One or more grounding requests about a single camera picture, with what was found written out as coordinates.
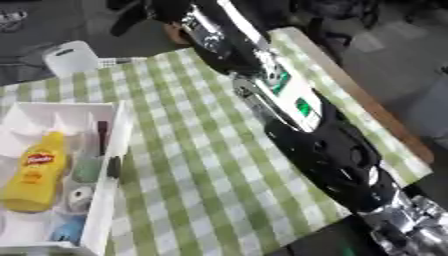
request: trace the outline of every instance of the small bottle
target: small bottle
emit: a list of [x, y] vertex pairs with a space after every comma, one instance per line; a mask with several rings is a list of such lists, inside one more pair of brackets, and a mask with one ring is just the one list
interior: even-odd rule
[[50, 132], [20, 158], [19, 169], [2, 189], [4, 206], [18, 212], [42, 212], [53, 205], [67, 165], [64, 136]]

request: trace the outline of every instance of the chair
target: chair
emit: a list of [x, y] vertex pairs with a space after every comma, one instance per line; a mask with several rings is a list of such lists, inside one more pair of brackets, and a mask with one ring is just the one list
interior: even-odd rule
[[326, 18], [346, 20], [358, 17], [364, 27], [373, 27], [379, 18], [378, 0], [292, 0], [291, 12], [299, 10], [313, 15], [310, 22], [301, 30], [317, 45], [319, 45], [333, 60], [342, 65], [340, 54], [330, 44], [329, 39], [343, 40], [343, 46], [348, 47], [352, 36], [344, 33], [327, 31], [323, 28]]
[[446, 0], [416, 0], [404, 15], [404, 20], [408, 23], [413, 23], [415, 17], [424, 11], [437, 8], [448, 8], [448, 1]]

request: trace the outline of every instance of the white object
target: white object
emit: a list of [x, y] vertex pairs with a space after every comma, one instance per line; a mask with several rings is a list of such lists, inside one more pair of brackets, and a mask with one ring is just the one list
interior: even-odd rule
[[70, 192], [68, 196], [68, 207], [74, 212], [86, 211], [93, 198], [93, 189], [88, 186], [79, 187]]
[[43, 59], [51, 72], [61, 78], [100, 68], [98, 56], [83, 41], [53, 47], [44, 53]]
[[[120, 159], [126, 154], [130, 140], [133, 118], [124, 102], [118, 104], [59, 104], [59, 103], [15, 103], [3, 119], [3, 132], [14, 132], [23, 122], [39, 122], [45, 125], [35, 125], [44, 129], [44, 133], [54, 127], [54, 117], [60, 116], [58, 122], [64, 124], [69, 131], [91, 129], [88, 120], [92, 116], [96, 121], [109, 123], [109, 137], [101, 165], [100, 174], [96, 184], [92, 185], [93, 197], [87, 212], [86, 224], [81, 236], [79, 246], [69, 242], [50, 241], [49, 237], [55, 228], [63, 225], [72, 215], [62, 212], [62, 205], [66, 200], [58, 195], [52, 209], [36, 214], [23, 214], [0, 208], [0, 254], [37, 254], [37, 253], [74, 253], [78, 255], [101, 256], [104, 254], [109, 231], [112, 225], [114, 212], [114, 198], [118, 186], [118, 180], [108, 177], [107, 168], [109, 160], [114, 157]], [[32, 144], [38, 142], [41, 137], [27, 137], [33, 139]], [[12, 147], [8, 144], [0, 144], [0, 151], [7, 151]], [[17, 158], [0, 156], [0, 185], [4, 185], [17, 170]], [[71, 175], [62, 179], [63, 187], [74, 184]]]

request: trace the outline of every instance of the green checkered tablecloth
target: green checkered tablecloth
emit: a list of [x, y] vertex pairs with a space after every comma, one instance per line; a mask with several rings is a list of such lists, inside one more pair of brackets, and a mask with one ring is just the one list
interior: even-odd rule
[[[401, 185], [430, 169], [282, 31], [273, 45], [356, 124]], [[134, 110], [107, 255], [261, 255], [348, 213], [297, 171], [191, 49], [0, 89], [15, 101], [115, 102]]]

